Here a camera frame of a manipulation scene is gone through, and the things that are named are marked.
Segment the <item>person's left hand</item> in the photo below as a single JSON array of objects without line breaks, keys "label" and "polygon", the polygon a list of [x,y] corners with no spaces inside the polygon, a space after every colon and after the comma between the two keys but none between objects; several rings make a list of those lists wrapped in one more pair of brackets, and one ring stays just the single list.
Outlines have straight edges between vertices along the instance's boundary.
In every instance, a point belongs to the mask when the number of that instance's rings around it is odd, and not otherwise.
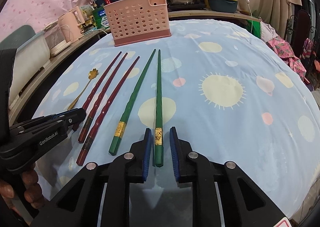
[{"label": "person's left hand", "polygon": [[[24,187],[26,188],[24,192],[24,199],[38,213],[39,209],[45,204],[45,198],[38,183],[39,176],[35,171],[35,167],[36,163],[33,163],[33,165],[29,166],[29,168],[27,168],[27,170],[21,173],[19,176],[24,183]],[[11,211],[15,211],[21,216],[18,208],[12,203],[12,200],[16,196],[15,189],[5,181],[2,173],[4,173],[4,167],[1,165],[1,197],[4,199],[5,204]]]}]

